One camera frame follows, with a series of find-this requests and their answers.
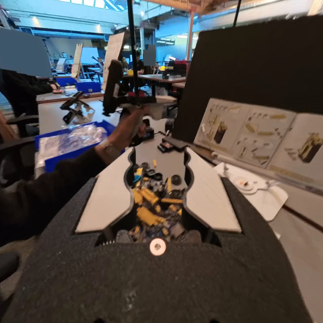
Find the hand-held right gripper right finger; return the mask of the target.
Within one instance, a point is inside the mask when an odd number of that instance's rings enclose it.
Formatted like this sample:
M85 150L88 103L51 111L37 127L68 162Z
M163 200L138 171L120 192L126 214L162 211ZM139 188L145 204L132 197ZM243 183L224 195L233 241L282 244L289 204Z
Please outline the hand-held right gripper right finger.
M191 148L184 150L182 223L188 231L197 231L202 241L219 241L219 233L241 234L221 176Z

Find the person's left hand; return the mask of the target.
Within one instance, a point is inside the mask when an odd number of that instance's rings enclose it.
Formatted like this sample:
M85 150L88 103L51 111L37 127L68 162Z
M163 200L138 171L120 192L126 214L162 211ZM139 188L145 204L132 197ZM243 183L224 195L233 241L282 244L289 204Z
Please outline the person's left hand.
M148 115L150 108L148 106L137 108L132 111L125 110L123 115L112 134L108 137L109 141L121 153L126 147L129 147L133 138L137 135L139 138L144 137L146 132L146 125L143 123L143 116ZM99 144L95 147L95 152L103 160L106 165L111 164L115 160L110 159Z

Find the black divider panel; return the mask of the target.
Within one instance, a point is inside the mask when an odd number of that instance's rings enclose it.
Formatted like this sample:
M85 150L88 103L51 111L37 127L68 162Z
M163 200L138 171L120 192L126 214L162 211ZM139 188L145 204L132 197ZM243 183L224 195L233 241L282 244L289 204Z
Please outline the black divider panel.
M174 138L193 143L210 98L322 115L322 15L202 31Z

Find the pile of brick parts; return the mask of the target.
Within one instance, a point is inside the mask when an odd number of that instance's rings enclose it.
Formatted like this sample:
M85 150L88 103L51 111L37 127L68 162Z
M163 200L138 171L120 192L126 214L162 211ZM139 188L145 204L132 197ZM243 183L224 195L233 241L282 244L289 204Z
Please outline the pile of brick parts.
M163 239L182 243L188 235L182 222L183 180L178 174L164 178L163 173L156 171L156 166L156 160L153 160L153 168L148 163L133 167L131 188L136 221L125 233L126 242L146 243Z

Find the white book stand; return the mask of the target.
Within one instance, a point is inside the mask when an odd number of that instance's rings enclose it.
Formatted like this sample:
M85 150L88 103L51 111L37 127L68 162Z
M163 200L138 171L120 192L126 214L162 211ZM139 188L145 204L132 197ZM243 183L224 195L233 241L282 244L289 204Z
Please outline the white book stand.
M266 221L274 220L285 207L299 218L322 226L322 191L216 152L211 158L218 174L229 179Z

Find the black office chair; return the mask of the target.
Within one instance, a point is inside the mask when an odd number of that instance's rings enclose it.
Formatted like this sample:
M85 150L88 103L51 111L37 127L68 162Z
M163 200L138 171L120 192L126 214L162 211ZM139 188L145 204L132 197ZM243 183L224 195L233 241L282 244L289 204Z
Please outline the black office chair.
M39 134L38 115L6 119L1 112L1 176L9 186L34 176L35 137Z

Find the person's left forearm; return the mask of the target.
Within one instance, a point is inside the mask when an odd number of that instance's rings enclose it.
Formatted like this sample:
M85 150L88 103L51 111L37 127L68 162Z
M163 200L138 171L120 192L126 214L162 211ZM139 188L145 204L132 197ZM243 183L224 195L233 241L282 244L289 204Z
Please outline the person's left forearm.
M41 234L65 204L112 161L95 146L75 159L60 161L51 173L19 182L13 192L1 189L1 247Z

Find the black docking hub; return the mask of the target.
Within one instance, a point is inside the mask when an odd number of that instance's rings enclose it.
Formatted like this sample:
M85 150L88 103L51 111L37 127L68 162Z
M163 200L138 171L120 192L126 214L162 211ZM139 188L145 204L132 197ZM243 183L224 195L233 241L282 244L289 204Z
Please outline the black docking hub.
M189 144L172 137L162 138L161 143L157 145L157 149L161 153L169 153L172 151L182 152L186 147L189 147Z

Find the blue bin with plastic bags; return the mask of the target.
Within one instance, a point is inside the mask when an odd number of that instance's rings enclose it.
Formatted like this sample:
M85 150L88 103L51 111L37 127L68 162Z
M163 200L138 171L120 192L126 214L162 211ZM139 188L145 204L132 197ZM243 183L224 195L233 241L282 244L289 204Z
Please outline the blue bin with plastic bags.
M107 139L114 130L115 126L104 120L35 136L35 170L53 172L60 161L77 158Z

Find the open instruction booklet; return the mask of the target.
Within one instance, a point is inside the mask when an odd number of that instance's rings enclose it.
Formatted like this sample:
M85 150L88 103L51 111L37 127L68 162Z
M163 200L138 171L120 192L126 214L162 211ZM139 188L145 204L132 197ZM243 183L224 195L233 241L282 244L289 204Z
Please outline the open instruction booklet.
M193 143L322 187L323 117L211 98Z

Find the distant booklet stand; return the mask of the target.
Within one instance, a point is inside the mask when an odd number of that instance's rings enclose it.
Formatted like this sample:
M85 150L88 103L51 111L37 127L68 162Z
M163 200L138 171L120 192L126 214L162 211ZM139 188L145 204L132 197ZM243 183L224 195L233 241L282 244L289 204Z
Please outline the distant booklet stand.
M75 55L74 55L74 63L71 69L71 76L74 79L79 78L80 70L81 70L81 56L82 56L82 50L83 50L84 43L78 43L76 45L75 49Z
M123 50L124 44L128 41L129 32L123 31L118 34L111 35L109 37L109 41L107 44L107 50L105 54L104 60L104 68L103 68L103 83L102 83L102 91L105 92L107 79L109 75L109 66L112 60L119 60L119 55Z

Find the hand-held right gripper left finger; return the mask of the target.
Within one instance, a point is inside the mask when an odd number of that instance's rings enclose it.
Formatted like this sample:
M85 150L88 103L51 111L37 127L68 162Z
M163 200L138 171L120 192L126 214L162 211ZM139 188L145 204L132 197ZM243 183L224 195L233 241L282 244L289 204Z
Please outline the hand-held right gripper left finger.
M135 163L136 150L131 147L98 175L76 225L76 234L100 232L106 239L115 239L120 230L135 226Z

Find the grey wrist band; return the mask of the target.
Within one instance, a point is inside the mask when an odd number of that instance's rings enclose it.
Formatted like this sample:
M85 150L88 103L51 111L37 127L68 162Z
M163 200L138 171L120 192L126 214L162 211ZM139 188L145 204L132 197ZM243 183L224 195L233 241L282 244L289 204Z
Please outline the grey wrist band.
M115 160L120 156L120 151L115 148L115 146L109 141L108 138L103 140L99 144L99 147L110 159Z

